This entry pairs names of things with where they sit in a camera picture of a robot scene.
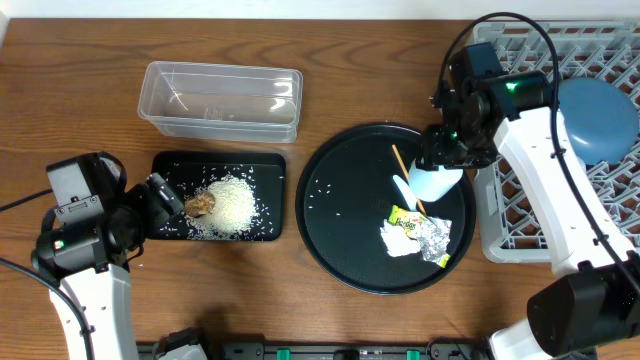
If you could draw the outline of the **brown dried food piece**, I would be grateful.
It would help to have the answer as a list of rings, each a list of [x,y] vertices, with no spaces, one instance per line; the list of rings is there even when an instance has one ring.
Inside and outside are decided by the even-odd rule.
[[[184,203],[184,213],[193,218],[210,214],[216,205],[215,196],[209,191],[203,191]]]

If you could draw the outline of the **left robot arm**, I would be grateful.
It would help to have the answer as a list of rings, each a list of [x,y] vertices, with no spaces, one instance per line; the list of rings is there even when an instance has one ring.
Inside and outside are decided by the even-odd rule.
[[[31,253],[51,282],[50,300],[72,359],[136,359],[129,262],[184,208],[157,173],[127,186],[122,163],[106,152],[50,164],[56,199]]]

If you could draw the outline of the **white napkin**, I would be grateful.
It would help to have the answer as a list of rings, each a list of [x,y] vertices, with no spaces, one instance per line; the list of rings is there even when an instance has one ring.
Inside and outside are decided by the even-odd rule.
[[[380,235],[387,248],[387,254],[391,257],[402,257],[421,251],[419,242],[409,238],[399,225],[384,221],[380,228]]]

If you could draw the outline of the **yellow foil snack wrapper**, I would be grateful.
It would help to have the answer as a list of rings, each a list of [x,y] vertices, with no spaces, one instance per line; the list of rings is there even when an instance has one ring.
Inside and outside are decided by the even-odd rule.
[[[427,217],[394,205],[387,222],[393,227],[401,227],[408,239],[418,243],[424,261],[446,267],[451,258],[448,252],[451,220]]]

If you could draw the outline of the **wooden chopstick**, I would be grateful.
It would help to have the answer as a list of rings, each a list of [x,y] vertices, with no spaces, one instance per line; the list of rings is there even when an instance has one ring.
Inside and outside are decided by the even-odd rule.
[[[402,173],[403,173],[403,175],[404,175],[404,177],[405,177],[405,180],[406,180],[406,182],[407,182],[407,185],[408,185],[408,182],[409,182],[409,172],[408,172],[408,170],[407,170],[407,168],[406,168],[406,166],[405,166],[405,164],[404,164],[404,162],[403,162],[403,159],[402,159],[402,157],[401,157],[401,155],[400,155],[400,153],[399,153],[399,151],[398,151],[398,149],[397,149],[397,146],[396,146],[395,144],[392,144],[392,146],[391,146],[391,147],[392,147],[392,150],[393,150],[393,152],[394,152],[394,155],[396,156],[397,162],[398,162],[398,164],[399,164],[399,166],[400,166],[400,168],[401,168],[401,170],[402,170]],[[416,204],[417,204],[417,207],[418,207],[418,209],[420,210],[420,212],[421,212],[424,216],[427,216],[427,213],[426,213],[426,210],[425,210],[425,208],[424,208],[424,206],[423,206],[423,203],[422,203],[422,202],[421,202],[421,200],[420,200],[420,199],[418,199],[417,197],[416,197]]]

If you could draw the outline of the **light blue cup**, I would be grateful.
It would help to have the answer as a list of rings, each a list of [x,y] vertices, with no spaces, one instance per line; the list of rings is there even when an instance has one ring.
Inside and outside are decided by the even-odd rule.
[[[408,174],[408,185],[416,198],[433,203],[446,195],[460,181],[464,172],[443,166],[427,171],[418,168],[416,161],[413,161]]]

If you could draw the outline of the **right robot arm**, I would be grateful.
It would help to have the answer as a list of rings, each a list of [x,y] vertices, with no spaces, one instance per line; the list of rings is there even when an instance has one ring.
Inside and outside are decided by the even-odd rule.
[[[435,184],[504,159],[541,227],[554,282],[532,296],[524,319],[492,334],[493,359],[554,359],[639,333],[639,256],[600,202],[568,139],[557,83],[539,71],[506,73],[489,43],[446,55],[449,78],[433,104],[410,186]]]

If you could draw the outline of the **dark blue plate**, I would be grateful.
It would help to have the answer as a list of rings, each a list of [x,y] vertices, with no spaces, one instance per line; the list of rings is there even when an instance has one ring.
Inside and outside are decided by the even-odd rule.
[[[622,90],[599,79],[571,78],[560,83],[559,102],[571,145],[586,165],[619,163],[631,151],[639,120]]]

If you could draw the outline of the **light blue spoon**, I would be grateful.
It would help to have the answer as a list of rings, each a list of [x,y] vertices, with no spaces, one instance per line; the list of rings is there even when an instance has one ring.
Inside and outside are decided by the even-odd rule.
[[[403,199],[405,200],[406,207],[410,211],[416,211],[418,199],[416,198],[406,181],[403,180],[399,175],[393,175],[392,180],[401,193]]]

